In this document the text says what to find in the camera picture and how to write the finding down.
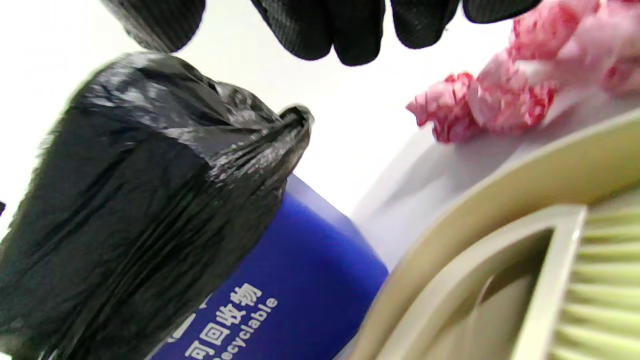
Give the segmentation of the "person's right hand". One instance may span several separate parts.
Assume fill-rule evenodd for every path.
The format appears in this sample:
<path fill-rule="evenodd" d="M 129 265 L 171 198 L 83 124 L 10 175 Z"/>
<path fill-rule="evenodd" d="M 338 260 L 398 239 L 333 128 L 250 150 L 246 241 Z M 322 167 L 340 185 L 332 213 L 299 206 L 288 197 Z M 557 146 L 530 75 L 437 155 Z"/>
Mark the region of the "person's right hand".
<path fill-rule="evenodd" d="M 195 37 L 205 15 L 205 0 L 103 0 L 102 5 L 142 48 L 172 54 Z M 345 66 L 363 66 L 380 54 L 384 0 L 254 0 L 254 9 L 291 55 L 319 60 L 331 50 Z M 392 0 L 398 40 L 419 50 L 441 39 L 458 7 L 475 24 L 516 18 L 537 0 Z"/>

